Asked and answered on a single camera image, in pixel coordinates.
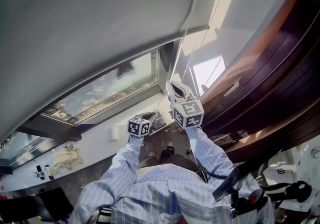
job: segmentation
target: shoe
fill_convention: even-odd
[[[155,157],[155,154],[153,152],[149,152],[145,158],[148,158],[148,157]]]
[[[165,150],[167,151],[172,151],[173,153],[175,153],[175,145],[173,142],[168,142],[165,146]]]

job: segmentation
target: window frame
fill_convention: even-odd
[[[86,82],[80,84],[76,88],[73,88],[68,93],[62,95],[53,101],[50,105],[46,106],[46,108],[42,109],[40,112],[32,116],[26,122],[24,122],[20,127],[16,129],[18,132],[23,132],[27,134],[32,134],[40,137],[50,138],[47,142],[41,144],[39,147],[34,149],[30,149],[28,153],[24,153],[22,155],[17,155],[11,160],[3,159],[3,167],[4,171],[0,169],[0,174],[11,174],[13,170],[22,165],[28,163],[29,161],[34,160],[35,158],[41,156],[42,154],[48,152],[52,148],[55,148],[64,142],[67,141],[78,141],[82,139],[81,134],[88,131],[89,129],[95,127],[96,125],[114,117],[115,115],[135,106],[137,103],[140,103],[158,93],[165,94],[166,90],[166,81],[169,79],[174,61],[176,59],[176,55],[178,52],[179,44],[181,43],[180,39],[169,42],[160,47],[155,47],[153,49],[149,49],[148,51],[141,52],[129,59],[124,60],[123,62],[133,61],[141,56],[151,53],[154,50],[158,49],[158,75],[157,82],[147,86],[139,90],[138,92],[125,97],[119,102],[107,107],[104,110],[101,110],[92,116],[86,118],[85,120],[79,122],[78,124],[70,124],[68,122],[64,122],[62,120],[56,119],[54,117],[50,117],[48,115],[44,115],[43,111],[46,110],[49,106],[57,103],[61,99],[65,98],[67,95],[75,92],[79,88],[87,85],[88,83],[98,79],[99,77],[107,74],[108,72],[119,67],[123,62],[118,63],[117,65],[112,65],[105,69],[100,74],[92,77]]]

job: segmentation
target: window glass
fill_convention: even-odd
[[[155,50],[133,61],[120,64],[68,95],[44,114],[70,124],[78,124],[90,116],[116,104],[158,81],[159,51]]]
[[[0,158],[11,161],[17,156],[24,156],[49,141],[50,138],[39,137],[14,131],[0,144]]]

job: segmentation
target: cord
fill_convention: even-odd
[[[216,68],[218,67],[220,61],[222,60],[222,56],[220,57],[219,59],[219,62],[216,64],[215,68],[214,68],[214,71],[211,73],[211,75],[209,76],[209,79],[211,78],[211,76],[213,75],[213,73],[215,72]]]
[[[163,100],[165,97],[166,97],[166,95],[164,95],[163,98],[161,98],[160,102],[159,102],[158,105],[156,106],[156,109],[155,109],[156,111],[158,110],[158,107],[159,107],[160,103],[162,102],[162,100]]]
[[[212,20],[213,20],[213,17],[214,17],[215,14],[216,14],[216,11],[217,11],[217,8],[218,8],[219,3],[220,3],[220,0],[218,0],[217,3],[216,3],[215,10],[213,11],[213,13],[212,13],[212,15],[211,15],[211,17],[210,17],[210,20],[209,20],[209,24],[211,24],[211,22],[212,22]],[[202,43],[201,43],[200,48],[201,48],[202,45],[204,44],[204,40],[206,39],[206,36],[207,36],[208,31],[209,31],[209,30],[206,30],[206,33],[204,34],[204,37],[203,37],[203,40],[202,40]],[[184,71],[184,73],[183,73],[181,82],[183,81],[183,79],[184,79],[184,77],[185,77],[185,74],[186,74],[186,72],[187,72],[186,70],[187,70],[188,67],[189,67],[189,64],[190,64],[192,55],[193,55],[193,53],[194,53],[196,44],[197,44],[197,42],[198,42],[198,39],[199,39],[199,35],[198,35],[198,37],[196,38],[195,44],[194,44],[193,49],[192,49],[192,52],[191,52],[191,54],[190,54],[190,58],[189,58],[189,60],[188,60],[188,63],[186,64],[185,71]]]
[[[198,164],[201,171],[203,171],[206,175],[209,175],[211,177],[214,177],[216,179],[220,179],[220,180],[224,180],[225,178],[227,178],[227,176],[225,175],[217,175],[217,174],[214,174],[214,173],[209,173],[201,164]]]
[[[187,35],[187,32],[188,32],[188,29],[189,29],[189,25],[190,25],[190,21],[191,21],[191,17],[192,17],[192,14],[194,12],[194,9],[195,9],[195,5],[196,5],[196,1],[197,0],[192,0],[192,4],[191,4],[191,12],[190,12],[190,15],[188,17],[188,22],[187,22],[187,26],[186,26],[186,29],[185,29],[185,33],[183,34],[183,37],[182,37],[182,41],[180,43],[180,46],[179,46],[179,49],[178,49],[178,52],[177,52],[177,56],[176,56],[176,59],[175,59],[175,64],[173,66],[173,70],[172,70],[172,74],[171,74],[171,78],[170,78],[170,82],[172,81],[172,78],[174,76],[174,73],[175,73],[175,70],[176,70],[176,67],[177,67],[177,63],[178,63],[178,60],[179,60],[179,57],[180,57],[180,54],[181,54],[181,50],[182,50],[182,45],[184,43],[184,40],[186,38],[186,35]]]

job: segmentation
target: person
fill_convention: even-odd
[[[227,176],[233,164],[200,127],[187,128],[194,156],[207,171]],[[86,185],[71,214],[71,224],[99,223],[263,223],[273,224],[273,208],[268,202],[259,211],[232,219],[230,195],[216,202],[213,192],[223,182],[208,177],[205,183],[193,161],[175,154],[168,143],[160,162],[149,153],[139,165],[143,137],[132,136],[119,150],[112,165],[98,180]],[[239,191],[248,198],[259,189],[249,175]]]

